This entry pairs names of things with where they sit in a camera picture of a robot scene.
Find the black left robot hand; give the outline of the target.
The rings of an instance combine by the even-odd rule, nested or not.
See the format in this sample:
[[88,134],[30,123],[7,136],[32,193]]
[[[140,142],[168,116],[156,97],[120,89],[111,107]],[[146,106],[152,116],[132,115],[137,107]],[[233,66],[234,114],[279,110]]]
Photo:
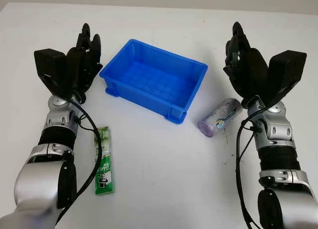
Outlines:
[[75,96],[80,104],[85,103],[85,93],[102,68],[100,57],[100,36],[95,34],[91,39],[90,26],[84,23],[76,46],[67,53],[68,71],[71,74],[71,95]]

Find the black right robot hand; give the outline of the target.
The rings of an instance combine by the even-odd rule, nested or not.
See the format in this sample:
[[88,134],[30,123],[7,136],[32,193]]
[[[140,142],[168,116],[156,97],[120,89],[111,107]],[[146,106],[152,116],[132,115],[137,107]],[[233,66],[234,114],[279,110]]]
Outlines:
[[261,53],[252,48],[239,22],[233,24],[233,36],[226,43],[224,72],[234,90],[243,98],[241,105],[247,109],[255,96],[261,96],[268,66]]

